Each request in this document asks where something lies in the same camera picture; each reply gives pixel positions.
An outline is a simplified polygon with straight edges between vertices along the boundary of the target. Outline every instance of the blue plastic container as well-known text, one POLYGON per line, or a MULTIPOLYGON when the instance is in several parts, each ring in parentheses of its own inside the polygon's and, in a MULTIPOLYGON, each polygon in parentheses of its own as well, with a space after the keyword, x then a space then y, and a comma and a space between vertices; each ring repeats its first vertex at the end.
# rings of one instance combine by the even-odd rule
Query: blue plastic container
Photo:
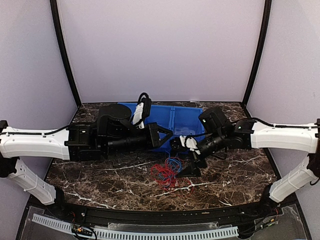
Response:
MULTIPOLYGON (((130 108, 132 114, 135 113, 136 103, 119 102, 130 108)), ((164 106, 151 105, 150 116, 145 119, 145 123, 157 123, 159 126, 173 131, 173 137, 180 135, 197 135, 205 132, 204 126, 198 119, 198 116, 203 112, 202 108, 184 107, 184 106, 164 106)), ((170 151, 170 140, 166 141, 161 147, 154 149, 155 152, 170 151)))

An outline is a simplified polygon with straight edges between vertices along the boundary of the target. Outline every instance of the white wall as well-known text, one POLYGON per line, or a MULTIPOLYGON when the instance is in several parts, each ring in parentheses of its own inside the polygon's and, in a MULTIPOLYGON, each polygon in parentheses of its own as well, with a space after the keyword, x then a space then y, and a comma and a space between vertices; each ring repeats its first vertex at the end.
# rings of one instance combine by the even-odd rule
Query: white wall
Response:
POLYGON ((264 0, 59 0, 82 102, 242 101, 264 0))
MULTIPOLYGON (((320 2, 272 2, 248 110, 273 123, 314 123, 320 118, 320 2)), ((281 149, 271 153, 283 176, 306 155, 281 149)), ((305 186, 297 196, 313 239, 320 239, 320 184, 305 186)))
MULTIPOLYGON (((52 129, 76 111, 55 35, 50 1, 0 1, 0 119, 16 128, 52 129)), ((23 158, 45 176, 50 159, 23 158)), ((0 239, 14 240, 29 194, 0 178, 0 239)))

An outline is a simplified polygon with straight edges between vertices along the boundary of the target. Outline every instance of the perforated metal strip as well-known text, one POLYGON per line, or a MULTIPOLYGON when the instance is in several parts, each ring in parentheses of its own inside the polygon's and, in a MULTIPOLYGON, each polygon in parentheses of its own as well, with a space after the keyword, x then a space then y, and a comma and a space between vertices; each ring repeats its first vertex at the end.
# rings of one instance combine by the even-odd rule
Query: perforated metal strip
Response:
MULTIPOLYGON (((38 214, 33 215, 33 222, 48 228, 71 234, 71 224, 38 214)), ((99 240, 216 240, 238 236, 238 227, 228 227, 208 231, 180 232, 180 233, 143 233, 113 231, 94 228, 99 240)))

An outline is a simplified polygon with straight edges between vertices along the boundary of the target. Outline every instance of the white plastic part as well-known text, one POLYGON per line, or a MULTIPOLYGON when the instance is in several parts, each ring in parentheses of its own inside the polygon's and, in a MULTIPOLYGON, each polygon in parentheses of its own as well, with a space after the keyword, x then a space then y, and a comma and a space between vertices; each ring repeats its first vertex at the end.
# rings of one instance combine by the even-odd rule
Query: white plastic part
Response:
MULTIPOLYGON (((300 126, 313 127, 316 125, 310 123, 300 126)), ((312 154, 317 149, 317 128, 277 128, 257 122, 253 125, 252 130, 254 130, 254 133, 251 134, 251 146, 254 149, 293 149, 312 154)))
MULTIPOLYGON (((66 234, 72 234, 71 224, 68 222, 52 219, 38 214, 33 214, 32 222, 66 234)), ((99 240, 216 240, 237 237, 239 235, 237 226, 207 231, 179 233, 127 232, 108 230, 99 227, 95 227, 93 230, 95 231, 97 239, 99 240)))
POLYGON ((35 196, 42 204, 55 203, 56 190, 54 186, 39 178, 21 159, 17 160, 15 169, 16 173, 9 174, 7 179, 22 187, 25 192, 35 196))
MULTIPOLYGON (((140 119, 142 119, 142 113, 144 111, 144 103, 141 102, 139 103, 136 107, 135 107, 135 111, 134 111, 134 115, 133 115, 133 120, 132 120, 132 123, 133 124, 136 124, 137 122, 140 121, 140 119)), ((138 127, 140 129, 144 129, 145 128, 145 124, 144 122, 142 121, 138 127)))
POLYGON ((196 152, 198 155, 200 155, 200 151, 196 150, 198 149, 197 141, 193 137, 188 137, 188 139, 186 140, 186 136, 181 135, 179 138, 180 138, 182 147, 188 148, 190 149, 190 151, 196 152))
POLYGON ((295 169, 274 182, 270 188, 270 198, 280 203, 310 181, 318 179, 311 170, 307 169, 308 163, 309 157, 307 156, 295 169))
POLYGON ((24 130, 8 126, 2 132, 43 133, 43 135, 0 135, 0 152, 4 158, 31 156, 69 160, 69 149, 65 146, 69 131, 64 129, 44 136, 44 133, 51 131, 53 130, 24 130))

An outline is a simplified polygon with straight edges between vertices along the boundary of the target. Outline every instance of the blue tray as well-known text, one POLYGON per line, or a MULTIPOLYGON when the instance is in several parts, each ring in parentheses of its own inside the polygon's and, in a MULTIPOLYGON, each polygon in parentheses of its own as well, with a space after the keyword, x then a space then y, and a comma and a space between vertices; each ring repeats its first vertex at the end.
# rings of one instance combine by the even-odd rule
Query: blue tray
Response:
MULTIPOLYGON (((135 113, 136 103, 119 102, 130 108, 132 114, 135 113)), ((145 119, 145 123, 157 123, 159 126, 173 131, 173 137, 180 135, 197 135, 205 132, 204 126, 198 119, 203 112, 202 108, 184 106, 164 106, 151 105, 150 116, 145 119)), ((197 141, 204 139, 204 136, 196 137, 197 141)), ((170 140, 166 141, 161 147, 154 149, 155 152, 170 151, 170 140)))

